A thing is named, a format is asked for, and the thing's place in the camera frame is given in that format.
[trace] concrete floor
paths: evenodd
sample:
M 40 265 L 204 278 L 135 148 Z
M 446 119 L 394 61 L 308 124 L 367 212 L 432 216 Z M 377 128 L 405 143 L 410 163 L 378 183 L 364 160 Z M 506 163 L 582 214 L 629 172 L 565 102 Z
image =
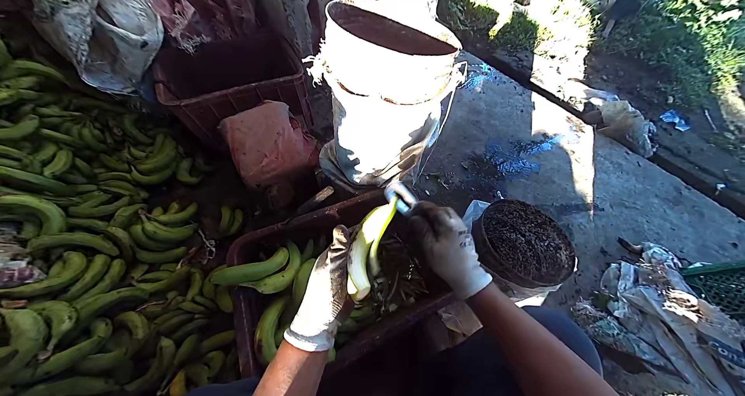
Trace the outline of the concrete floor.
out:
M 471 200 L 494 201 L 499 191 L 553 217 L 579 263 L 546 305 L 566 308 L 591 296 L 610 263 L 632 256 L 618 237 L 655 242 L 691 261 L 741 258 L 743 220 L 473 55 L 463 59 L 470 76 L 487 77 L 456 91 L 415 191 L 461 215 Z M 609 380 L 618 391 L 638 390 L 639 382 L 652 392 L 684 390 L 615 367 Z

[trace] person's lap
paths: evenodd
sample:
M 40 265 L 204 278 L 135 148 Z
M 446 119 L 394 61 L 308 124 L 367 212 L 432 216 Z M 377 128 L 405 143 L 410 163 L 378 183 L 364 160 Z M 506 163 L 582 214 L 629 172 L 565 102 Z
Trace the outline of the person's lap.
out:
M 601 376 L 601 358 L 590 338 L 577 324 L 559 310 L 528 306 L 524 310 L 576 353 Z M 258 378 L 239 380 L 223 385 L 205 386 L 189 396 L 248 396 L 253 393 Z M 522 392 L 499 356 L 496 343 L 483 329 L 465 342 L 444 350 L 419 366 L 417 378 L 408 394 L 499 394 L 520 395 Z

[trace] gloved hand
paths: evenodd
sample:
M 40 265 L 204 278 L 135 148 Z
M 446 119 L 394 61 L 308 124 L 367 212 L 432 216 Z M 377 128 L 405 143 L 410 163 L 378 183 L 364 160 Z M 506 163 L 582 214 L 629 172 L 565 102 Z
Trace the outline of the gloved hand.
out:
M 430 267 L 459 298 L 468 298 L 492 282 L 478 262 L 473 237 L 450 207 L 420 201 L 411 210 L 411 229 Z
M 336 330 L 352 311 L 347 294 L 347 255 L 352 243 L 342 225 L 334 228 L 331 246 L 316 259 L 303 303 L 284 340 L 303 351 L 325 351 L 334 346 Z

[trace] brown plastic crate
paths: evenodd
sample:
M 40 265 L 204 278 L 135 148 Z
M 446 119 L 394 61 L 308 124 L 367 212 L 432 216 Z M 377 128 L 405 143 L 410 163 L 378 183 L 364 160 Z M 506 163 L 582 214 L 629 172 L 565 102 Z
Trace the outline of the brown plastic crate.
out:
M 218 133 L 223 118 L 267 99 L 287 104 L 305 129 L 313 126 L 303 66 L 270 32 L 204 43 L 193 55 L 163 48 L 153 74 L 158 102 L 213 149 L 227 150 Z
M 318 238 L 321 233 L 330 236 L 334 226 L 340 224 L 347 227 L 357 225 L 370 210 L 385 203 L 382 190 L 377 190 L 299 216 L 284 224 L 279 223 L 246 233 L 236 239 L 230 246 L 227 264 L 235 266 L 257 262 L 257 248 L 262 243 L 283 244 L 289 238 L 293 239 L 295 243 L 305 243 L 308 239 Z M 452 293 L 439 284 L 430 284 L 428 281 L 428 287 L 430 293 L 421 297 L 415 304 L 386 316 L 354 335 L 349 342 L 341 347 L 337 353 L 336 361 L 326 366 L 324 376 L 328 377 L 339 372 L 349 363 L 383 344 L 387 339 L 400 334 L 452 301 Z M 253 334 L 264 308 L 276 296 L 265 296 L 254 289 L 238 287 L 233 292 L 232 298 L 236 308 L 236 341 L 241 376 L 244 378 L 260 376 L 264 369 L 258 363 L 253 350 Z

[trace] green plastic crate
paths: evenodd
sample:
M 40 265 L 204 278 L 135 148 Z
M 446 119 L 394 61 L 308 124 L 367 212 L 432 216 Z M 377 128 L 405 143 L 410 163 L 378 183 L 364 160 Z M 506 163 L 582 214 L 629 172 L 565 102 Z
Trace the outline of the green plastic crate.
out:
M 688 268 L 680 274 L 700 298 L 745 325 L 745 261 Z

